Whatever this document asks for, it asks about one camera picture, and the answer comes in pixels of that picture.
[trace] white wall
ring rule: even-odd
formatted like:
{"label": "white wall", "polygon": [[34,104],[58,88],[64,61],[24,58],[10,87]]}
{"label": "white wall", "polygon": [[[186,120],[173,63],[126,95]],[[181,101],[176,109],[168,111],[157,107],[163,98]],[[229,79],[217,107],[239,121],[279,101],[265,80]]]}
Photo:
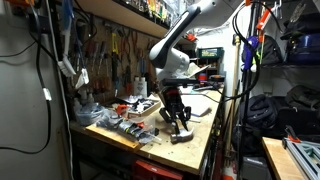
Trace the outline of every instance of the white wall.
{"label": "white wall", "polygon": [[[27,29],[8,24],[4,1],[0,2],[0,56],[21,51],[31,44]],[[43,147],[47,138],[45,98],[36,73],[36,46],[22,55],[0,57],[0,146],[26,151]],[[42,53],[41,71],[51,91],[52,133],[48,147],[37,155],[0,150],[1,180],[62,179],[56,131],[63,126],[63,106],[55,66]]]}

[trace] table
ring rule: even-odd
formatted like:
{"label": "table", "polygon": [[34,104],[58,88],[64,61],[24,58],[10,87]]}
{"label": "table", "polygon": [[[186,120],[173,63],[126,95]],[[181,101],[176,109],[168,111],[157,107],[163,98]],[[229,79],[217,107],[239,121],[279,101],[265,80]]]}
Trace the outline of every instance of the table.
{"label": "table", "polygon": [[[206,95],[216,101],[221,99],[221,94],[217,91],[208,91]],[[203,101],[210,100],[203,95],[193,95],[193,97],[198,100],[194,102],[198,105],[201,105]],[[191,116],[192,121],[188,122],[188,128],[194,128],[194,137],[193,140],[184,143],[172,144],[170,142],[170,134],[173,129],[164,122],[159,110],[156,110],[150,116],[155,118],[156,127],[159,129],[158,137],[162,141],[148,143],[142,147],[135,142],[124,140],[115,132],[107,132],[107,130],[95,126],[81,128],[76,123],[71,123],[70,128],[73,131],[81,132],[118,148],[132,151],[155,162],[199,175],[218,106],[218,103],[211,101],[207,112],[202,117]]]}
{"label": "table", "polygon": [[305,179],[281,140],[263,137],[262,142],[277,179]]}

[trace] backpack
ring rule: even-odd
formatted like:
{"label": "backpack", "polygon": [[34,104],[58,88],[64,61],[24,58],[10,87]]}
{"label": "backpack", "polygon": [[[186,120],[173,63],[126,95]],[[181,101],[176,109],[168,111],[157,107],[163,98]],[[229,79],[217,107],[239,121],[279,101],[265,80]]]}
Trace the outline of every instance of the backpack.
{"label": "backpack", "polygon": [[310,13],[301,15],[296,21],[287,20],[284,22],[286,27],[281,40],[296,39],[303,34],[319,33],[320,13]]}
{"label": "backpack", "polygon": [[288,91],[285,100],[292,107],[315,110],[320,107],[320,91],[297,85]]}
{"label": "backpack", "polygon": [[[240,104],[240,118],[243,119],[245,103]],[[253,96],[248,102],[246,122],[248,125],[258,129],[272,128],[277,119],[278,106],[271,97],[264,94]]]}
{"label": "backpack", "polygon": [[[268,35],[264,36],[264,43],[258,45],[257,55],[260,59],[262,57],[262,61],[260,60],[261,65],[271,65],[283,62],[281,50],[277,41]],[[244,50],[242,51],[242,61],[244,62],[245,59],[246,52]]]}

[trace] screwdriver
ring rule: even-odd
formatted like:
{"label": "screwdriver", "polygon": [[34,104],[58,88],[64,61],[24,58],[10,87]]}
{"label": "screwdriver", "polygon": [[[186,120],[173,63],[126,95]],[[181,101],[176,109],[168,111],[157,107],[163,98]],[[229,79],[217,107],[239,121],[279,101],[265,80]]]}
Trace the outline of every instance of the screwdriver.
{"label": "screwdriver", "polygon": [[87,45],[87,48],[86,48],[86,51],[85,51],[85,64],[86,66],[88,65],[88,60],[90,58],[92,58],[93,56],[93,46],[94,46],[94,41],[93,40],[90,40],[88,42],[88,45]]}
{"label": "screwdriver", "polygon": [[98,52],[99,52],[100,48],[99,48],[99,43],[96,42],[94,45],[94,51],[93,51],[93,56],[92,56],[92,68],[91,71],[93,72],[94,70],[94,64],[95,64],[95,60],[97,58]]}
{"label": "screwdriver", "polygon": [[106,53],[106,49],[107,49],[107,43],[106,43],[106,41],[103,41],[101,43],[100,62],[99,62],[99,66],[98,66],[98,75],[100,73],[101,63],[102,63],[102,60],[104,59],[104,56],[105,56],[105,53]]}

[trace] bottle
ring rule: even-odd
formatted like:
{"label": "bottle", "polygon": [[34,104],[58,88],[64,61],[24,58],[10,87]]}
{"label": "bottle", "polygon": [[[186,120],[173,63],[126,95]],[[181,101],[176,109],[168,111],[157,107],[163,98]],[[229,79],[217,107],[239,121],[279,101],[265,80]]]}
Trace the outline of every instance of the bottle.
{"label": "bottle", "polygon": [[134,82],[133,82],[133,95],[137,96],[139,95],[139,89],[138,89],[138,83],[139,83],[139,77],[135,77],[134,78]]}
{"label": "bottle", "polygon": [[78,93],[81,96],[80,102],[82,105],[87,104],[88,102],[88,95],[87,95],[87,90],[84,88],[79,89]]}
{"label": "bottle", "polygon": [[78,98],[74,98],[74,103],[73,103],[73,110],[75,113],[80,112],[82,106],[78,100]]}
{"label": "bottle", "polygon": [[146,81],[146,78],[145,77],[141,77],[141,93],[140,95],[142,95],[143,98],[147,98],[148,95],[147,95],[147,81]]}
{"label": "bottle", "polygon": [[92,96],[92,93],[89,93],[89,96],[88,96],[88,103],[94,103],[94,98]]}

